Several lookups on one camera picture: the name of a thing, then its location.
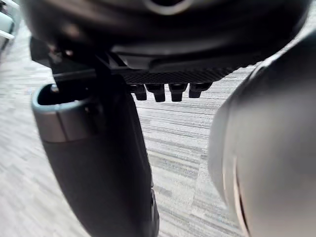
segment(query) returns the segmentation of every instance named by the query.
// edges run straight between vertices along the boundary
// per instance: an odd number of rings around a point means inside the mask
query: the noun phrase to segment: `mesh grille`
[[[233,71],[234,68],[216,68],[168,73],[129,73],[122,76],[127,84],[204,83],[220,80]]]

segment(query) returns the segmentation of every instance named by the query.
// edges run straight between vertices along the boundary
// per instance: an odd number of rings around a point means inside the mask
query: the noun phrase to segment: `black plastic part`
[[[164,84],[148,84],[146,88],[149,92],[154,94],[156,102],[166,101]]]
[[[34,94],[33,111],[56,179],[82,225],[92,237],[156,237],[151,168],[127,87],[113,83],[98,99],[76,102],[50,93],[48,85]],[[101,109],[86,109],[91,104]]]
[[[134,93],[137,100],[147,100],[147,93],[144,85],[129,85],[131,93]]]
[[[199,98],[202,91],[208,90],[212,86],[212,82],[209,83],[191,83],[189,90],[189,98]]]
[[[173,102],[182,101],[182,93],[187,89],[188,84],[169,84],[171,100]]]

